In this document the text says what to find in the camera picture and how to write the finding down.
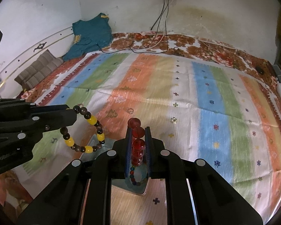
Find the silver metal tin box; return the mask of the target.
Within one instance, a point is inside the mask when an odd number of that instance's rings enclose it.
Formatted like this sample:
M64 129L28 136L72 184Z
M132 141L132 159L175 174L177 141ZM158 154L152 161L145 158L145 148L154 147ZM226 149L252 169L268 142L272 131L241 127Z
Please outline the silver metal tin box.
M81 155L92 188L102 194L110 193L112 185L137 195L146 193L149 182L147 166L142 161L137 166L132 164L133 141L132 133L128 132L114 143L108 140L107 147L97 149L93 154Z

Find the small star-shaped stud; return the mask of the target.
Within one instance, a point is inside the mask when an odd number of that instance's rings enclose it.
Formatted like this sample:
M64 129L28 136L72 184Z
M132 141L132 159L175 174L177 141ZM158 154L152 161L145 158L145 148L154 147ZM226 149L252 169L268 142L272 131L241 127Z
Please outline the small star-shaped stud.
M171 118L171 123L177 123L177 118L175 118L175 117L173 117L173 118Z

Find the brown striped folded cushion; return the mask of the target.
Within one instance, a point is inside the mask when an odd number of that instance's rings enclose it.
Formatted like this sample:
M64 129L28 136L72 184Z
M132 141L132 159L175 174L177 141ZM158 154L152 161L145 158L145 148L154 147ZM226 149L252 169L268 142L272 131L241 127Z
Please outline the brown striped folded cushion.
M31 90L63 63L64 60L61 57L54 57L49 50L46 50L36 61L18 74L14 81L20 84L23 90Z

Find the floral brown bedsheet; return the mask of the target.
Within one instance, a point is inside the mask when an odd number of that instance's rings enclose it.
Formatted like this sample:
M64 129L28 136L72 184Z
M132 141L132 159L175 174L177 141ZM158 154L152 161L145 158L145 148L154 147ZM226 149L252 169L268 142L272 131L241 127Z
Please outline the floral brown bedsheet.
M45 48L32 59L32 63L46 50L49 50L54 57L58 57L57 52ZM254 57L230 45L209 42L206 39L182 34L155 36L153 34L115 33L109 47L84 54L75 59L98 53L162 54L183 57L195 61L211 62L240 71L248 69L249 72L256 72L270 87L277 88L278 84L272 66L265 59ZM24 94L31 90L21 91L17 88L14 94L26 100ZM95 127L88 124L82 116L78 117L78 121L69 130L78 145L93 148L90 154L105 145L104 143L101 147L97 147L98 139ZM0 208L12 220L18 218L31 201L71 160L81 159L82 153L67 147L61 134L53 131L44 135L44 138L34 147L33 155L33 159L28 163L0 175Z

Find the striped colourful mat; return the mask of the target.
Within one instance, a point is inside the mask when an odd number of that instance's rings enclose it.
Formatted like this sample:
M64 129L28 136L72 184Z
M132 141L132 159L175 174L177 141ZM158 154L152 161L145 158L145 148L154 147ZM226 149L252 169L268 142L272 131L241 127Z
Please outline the striped colourful mat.
M264 222L281 206L281 98L256 72L162 54L89 54L24 98L86 107L103 125L104 147L139 118L166 149L206 160Z

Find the teal cloth garment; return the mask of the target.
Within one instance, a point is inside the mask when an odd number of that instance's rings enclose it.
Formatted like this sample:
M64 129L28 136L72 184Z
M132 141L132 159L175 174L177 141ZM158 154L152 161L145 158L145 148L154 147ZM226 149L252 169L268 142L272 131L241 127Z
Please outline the teal cloth garment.
M68 61L109 46L113 35L108 21L108 15L100 13L91 20L73 23L74 42L62 59Z

